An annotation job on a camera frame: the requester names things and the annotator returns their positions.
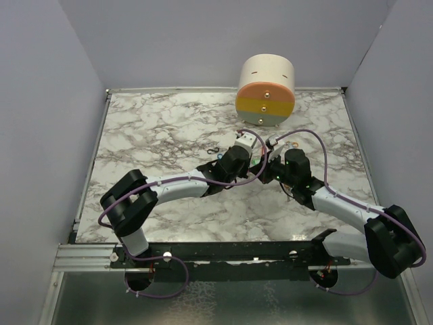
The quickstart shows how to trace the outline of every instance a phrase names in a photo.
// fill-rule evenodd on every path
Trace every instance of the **robotic arm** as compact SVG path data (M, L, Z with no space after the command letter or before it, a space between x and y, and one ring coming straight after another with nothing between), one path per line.
M325 251L320 254L370 262L388 278L397 277L422 257L424 246L402 208L371 206L337 193L326 181L311 175L310 162L301 149L287 150L282 162L285 145L278 144L275 138L267 140L269 151L250 168L256 141L253 135L239 134L221 159L184 174L145 177L138 169L127 173L100 203L115 234L130 254L136 257L148 249L141 226L156 205L219 193L237 177L247 178L247 173L251 172L264 184L275 180L289 186L299 204L333 215L360 231L359 234L325 232L320 239ZM129 194L138 188L141 190L136 191L138 197L133 200Z

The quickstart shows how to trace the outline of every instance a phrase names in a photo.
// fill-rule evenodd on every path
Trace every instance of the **white marble surface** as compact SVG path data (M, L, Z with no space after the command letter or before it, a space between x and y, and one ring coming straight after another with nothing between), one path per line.
M170 175L216 158L206 153L233 145L235 130L248 127L264 138L307 128L324 140L329 154L329 183L337 190L373 203L361 155L339 92L296 94L293 114L279 128L238 120L235 93L117 93L112 96L95 159L77 242L116 242L99 227L101 196L125 173ZM323 179L323 153L309 134L289 138L310 158L313 175ZM206 198L161 204L145 222L154 242L306 240L327 228L355 232L341 221L310 211L289 199L278 183L255 181Z

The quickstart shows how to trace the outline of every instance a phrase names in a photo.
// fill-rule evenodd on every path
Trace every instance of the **metal table frame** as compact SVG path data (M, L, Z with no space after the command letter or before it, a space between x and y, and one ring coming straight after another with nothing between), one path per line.
M99 143L102 137L102 131L104 128L104 123L106 120L108 108L110 105L111 95L113 93L172 93L172 92L236 92L235 87L161 87L161 88L134 88L134 89L107 89L106 105L104 108L103 118L101 125L99 126L97 141L93 148L91 163L87 170L87 175L85 179L85 186L83 188L83 193L81 194L81 199L76 211L76 217L74 220L72 233L70 236L70 241L74 242L74 237L78 231L78 226L80 223L81 213L83 212L83 207L87 195L87 189L89 187L89 182L93 170L93 165ZM367 177L371 190L373 192L373 197L378 203L378 196L375 192L373 182L371 179L371 173L369 168L369 163L365 155L365 151L359 141L359 135L355 124L353 123L350 110L348 109L346 97L344 92L339 87L334 88L296 88L297 92L308 92L308 91L335 91L342 95L346 111L350 120L350 124L355 134L355 139L357 141L361 157L367 172ZM64 279L64 274L66 272L123 272L123 269L111 269L110 268L110 255L117 243L112 244L61 244L58 247L57 255L55 257L51 279L49 281L49 288L47 291L47 296L45 297L45 302L42 308L41 318L39 320L39 325L48 325L53 321L53 316L55 313L56 305L58 303L60 289L62 287L62 281ZM353 261L351 265L339 266L342 268L371 268L370 264L359 263ZM128 272L148 272L149 269L128 269ZM424 305L422 303L419 291L417 289L415 278L410 269L406 270L401 274L401 279L403 281L405 292L409 300L411 311L415 318L416 324L424 325L429 324Z

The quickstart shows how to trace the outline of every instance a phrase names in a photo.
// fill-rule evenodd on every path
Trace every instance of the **gray wall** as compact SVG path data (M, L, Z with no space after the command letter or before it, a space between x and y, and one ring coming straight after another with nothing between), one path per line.
M382 204L405 207L430 258L414 269L433 322L433 2L398 0L348 88Z
M56 0L2 1L0 44L0 323L35 325L105 93Z
M394 0L60 0L113 87L237 86L258 53L289 58L296 86L347 86Z

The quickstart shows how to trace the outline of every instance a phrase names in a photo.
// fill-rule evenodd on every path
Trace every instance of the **table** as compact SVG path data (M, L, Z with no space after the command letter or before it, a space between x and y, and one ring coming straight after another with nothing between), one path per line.
M246 125L238 119L234 91L113 93L88 184L77 243L117 242L97 224L99 199L131 169L161 176L190 171L214 160L207 149L224 153L235 130L250 128L263 136L311 129L328 150L329 183L337 190L374 203L363 160L344 100L338 90L298 91L293 114L279 127ZM308 133L291 136L323 179L323 153ZM144 223L150 242L309 240L336 228L354 228L288 198L276 182L254 181L206 198L186 198L157 206Z

